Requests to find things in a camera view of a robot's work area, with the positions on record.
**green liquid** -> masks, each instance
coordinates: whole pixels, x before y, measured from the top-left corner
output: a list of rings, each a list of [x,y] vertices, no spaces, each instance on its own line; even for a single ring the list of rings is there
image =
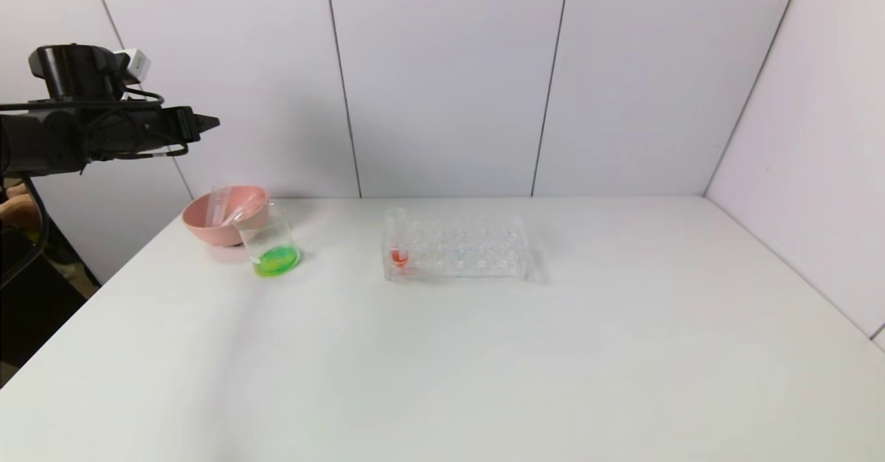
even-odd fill
[[[272,277],[288,272],[298,264],[301,255],[291,246],[278,246],[265,252],[259,262],[252,264],[255,273],[262,277]]]

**glass beaker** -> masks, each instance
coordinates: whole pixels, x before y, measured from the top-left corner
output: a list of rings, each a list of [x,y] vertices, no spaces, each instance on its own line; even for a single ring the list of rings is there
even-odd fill
[[[268,203],[248,219],[234,222],[243,245],[252,260],[255,273],[271,277],[288,272],[301,260],[301,252],[292,241],[286,211],[276,203]]]

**black cable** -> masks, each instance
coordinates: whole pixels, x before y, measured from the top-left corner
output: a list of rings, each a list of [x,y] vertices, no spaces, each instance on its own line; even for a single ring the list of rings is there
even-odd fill
[[[127,93],[135,93],[154,100],[67,100],[67,102],[22,102],[0,104],[0,111],[40,110],[40,109],[144,109],[159,108],[165,102],[163,96],[151,91],[141,91],[126,87]]]
[[[31,261],[37,259],[42,250],[46,247],[46,242],[50,237],[50,217],[46,213],[44,200],[42,200],[40,194],[37,193],[37,188],[34,187],[34,183],[31,182],[30,176],[25,176],[25,178],[22,178],[22,181],[25,183],[25,187],[28,188],[28,193],[31,194],[31,199],[34,200],[34,204],[37,206],[37,213],[40,216],[40,237],[37,238],[37,243],[34,245],[34,248],[31,248],[31,251],[28,251],[28,254],[19,260],[19,263],[14,264],[12,268],[3,273],[3,279],[0,279],[0,289],[5,288],[10,280],[15,279],[15,276],[19,275],[22,270],[25,270],[25,267],[29,266]]]

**wall seam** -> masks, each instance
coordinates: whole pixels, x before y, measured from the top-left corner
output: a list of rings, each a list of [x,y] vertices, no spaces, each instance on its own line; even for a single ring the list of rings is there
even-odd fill
[[[344,65],[341,63],[341,46],[338,44],[338,26],[335,24],[335,8],[332,0],[329,0],[329,15],[332,17],[332,34],[335,36],[335,53],[338,55],[338,73],[341,75],[341,92],[344,94],[344,112],[347,115],[347,132],[351,135],[351,151],[353,152],[353,171],[357,174],[357,193],[363,197],[363,187],[360,184],[360,166],[357,164],[357,143],[353,140],[353,125],[351,124],[351,104],[347,100],[347,86],[344,83]]]
[[[734,134],[737,132],[737,127],[740,126],[740,120],[743,119],[743,113],[747,110],[747,106],[749,106],[749,100],[752,99],[753,93],[756,91],[756,85],[759,83],[759,80],[762,78],[762,72],[765,70],[765,65],[768,63],[768,56],[771,55],[772,49],[774,49],[774,42],[777,41],[777,36],[781,33],[781,25],[783,25],[784,18],[787,17],[787,12],[790,11],[790,4],[793,3],[793,0],[787,0],[787,5],[784,6],[783,14],[781,15],[780,20],[778,20],[777,28],[774,29],[774,36],[772,36],[771,43],[768,44],[768,50],[765,51],[765,58],[762,59],[762,64],[759,66],[759,72],[756,74],[756,79],[753,80],[753,85],[749,88],[749,93],[747,93],[747,99],[743,102],[743,107],[740,108],[740,113],[737,115],[737,120],[734,122],[734,127],[731,129],[731,133],[728,134],[728,140],[726,140],[725,146],[722,147],[722,153],[720,154],[720,159],[717,160],[716,166],[714,167],[714,172],[710,175],[710,181],[707,181],[707,187],[704,188],[704,193],[701,194],[701,197],[707,197],[707,194],[710,192],[710,185],[714,182],[714,178],[716,178],[716,173],[720,166],[722,166],[722,160],[725,159],[725,154],[728,151],[728,146],[731,145],[731,140],[734,138]]]
[[[538,138],[538,156],[534,159],[534,175],[532,175],[532,190],[528,194],[534,197],[534,184],[538,181],[538,165],[541,163],[541,144],[544,141],[544,127],[547,125],[547,109],[550,108],[550,91],[553,88],[553,72],[556,69],[556,56],[559,52],[559,37],[562,35],[562,18],[566,15],[566,0],[562,0],[562,8],[559,9],[559,27],[556,30],[556,43],[553,45],[553,62],[550,63],[550,81],[547,83],[547,100],[544,102],[544,115],[541,118],[541,135]]]

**pink bowl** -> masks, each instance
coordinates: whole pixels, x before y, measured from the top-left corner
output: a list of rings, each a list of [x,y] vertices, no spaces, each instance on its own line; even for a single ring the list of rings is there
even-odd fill
[[[225,208],[224,217],[234,212],[242,204],[252,199],[257,194],[259,200],[257,204],[261,207],[253,207],[252,211],[246,211],[245,216],[241,220],[250,219],[257,215],[268,215],[268,191],[255,185],[232,185],[230,188],[230,196],[227,198],[227,207]],[[212,246],[235,246],[243,242],[240,239],[240,232],[236,231],[233,223],[229,225],[218,225],[208,228],[206,225],[206,210],[209,207],[209,194],[200,196],[191,201],[189,205],[181,212],[181,220],[187,226],[190,232],[193,232],[200,241]]]

